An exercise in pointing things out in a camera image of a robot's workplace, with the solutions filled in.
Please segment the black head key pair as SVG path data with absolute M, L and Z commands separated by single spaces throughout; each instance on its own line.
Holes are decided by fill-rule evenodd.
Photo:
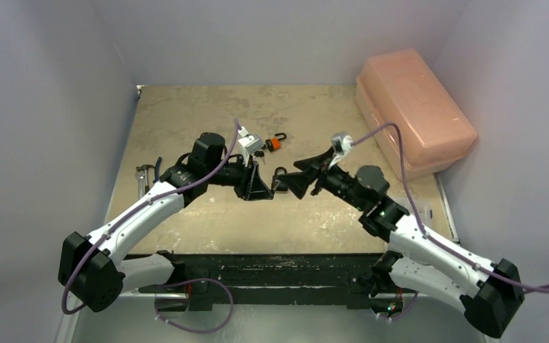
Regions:
M 261 163 L 265 164 L 265 151 L 266 151 L 266 146 L 263 145 L 261 148 L 259 148 L 258 150 L 256 150 L 253 155 L 254 155 L 254 158 L 258 161 L 260 161 Z

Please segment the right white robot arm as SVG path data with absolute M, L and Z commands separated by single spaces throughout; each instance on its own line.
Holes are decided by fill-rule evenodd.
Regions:
M 387 195 L 390 185 L 381 168 L 361 166 L 354 175 L 330 166 L 334 156 L 324 154 L 296 161 L 296 172 L 274 175 L 298 199 L 306 194 L 331 193 L 362 214 L 363 229 L 387 243 L 375 265 L 373 291 L 394 286 L 412 289 L 461 312 L 479 332 L 499 339 L 522 305 L 518 268 L 510 261 L 494 262 L 469 252 L 428 227 Z

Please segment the orange black padlock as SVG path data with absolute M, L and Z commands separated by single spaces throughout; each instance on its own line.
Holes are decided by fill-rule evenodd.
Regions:
M 269 152 L 277 151 L 281 148 L 281 142 L 287 138 L 287 135 L 283 132 L 276 133 L 272 138 L 265 141 L 264 147 Z

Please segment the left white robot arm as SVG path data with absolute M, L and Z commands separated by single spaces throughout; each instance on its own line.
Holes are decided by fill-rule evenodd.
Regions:
M 161 286 L 176 292 L 184 285 L 184 264 L 167 251 L 140 259 L 128 253 L 164 220 L 188 207 L 214 184 L 232 187 L 245 201 L 271 200 L 273 192 L 261 180 L 254 153 L 262 140 L 239 129 L 231 147 L 224 137 L 205 132 L 192 150 L 162 172 L 154 186 L 115 219 L 87 235 L 70 234 L 63 242 L 58 280 L 64 286 L 61 306 L 73 294 L 82 306 L 100 312 L 131 289 Z

